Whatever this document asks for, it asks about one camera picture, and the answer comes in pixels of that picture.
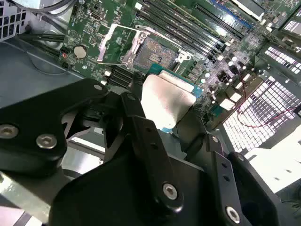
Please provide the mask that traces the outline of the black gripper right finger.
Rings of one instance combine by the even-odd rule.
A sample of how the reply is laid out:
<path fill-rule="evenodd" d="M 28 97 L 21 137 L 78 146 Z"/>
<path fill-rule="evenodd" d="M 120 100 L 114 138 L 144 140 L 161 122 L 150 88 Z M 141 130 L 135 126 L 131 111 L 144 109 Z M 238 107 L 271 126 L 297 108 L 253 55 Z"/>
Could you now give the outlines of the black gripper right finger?
<path fill-rule="evenodd" d="M 226 154 L 217 137 L 190 109 L 177 123 L 185 160 L 200 166 L 224 226 L 280 226 L 279 200 L 245 157 Z"/>

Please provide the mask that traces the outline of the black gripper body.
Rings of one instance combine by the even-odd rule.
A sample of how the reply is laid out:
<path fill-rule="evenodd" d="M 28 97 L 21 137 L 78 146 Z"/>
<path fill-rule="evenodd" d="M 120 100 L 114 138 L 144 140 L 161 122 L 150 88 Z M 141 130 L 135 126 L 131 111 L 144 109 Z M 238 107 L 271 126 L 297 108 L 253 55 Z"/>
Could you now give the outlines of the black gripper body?
<path fill-rule="evenodd" d="M 176 216 L 165 217 L 150 201 L 150 190 L 132 153 L 72 180 L 53 201 L 51 226 L 216 226 L 218 211 L 205 172 L 169 157 L 184 195 Z"/>

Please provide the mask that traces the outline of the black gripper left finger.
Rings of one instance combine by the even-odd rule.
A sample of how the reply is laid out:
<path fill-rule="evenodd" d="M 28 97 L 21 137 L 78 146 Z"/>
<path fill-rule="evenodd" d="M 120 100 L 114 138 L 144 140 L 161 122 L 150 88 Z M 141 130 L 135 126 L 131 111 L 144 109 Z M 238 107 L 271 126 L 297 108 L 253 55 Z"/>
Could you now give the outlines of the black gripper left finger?
<path fill-rule="evenodd" d="M 116 94 L 100 82 L 83 79 L 0 111 L 0 168 L 31 177 L 57 172 L 67 141 L 90 127 L 105 132 L 110 161 L 135 156 L 137 197 L 144 207 L 178 213 L 184 199 L 153 121 L 145 117 L 137 96 Z"/>

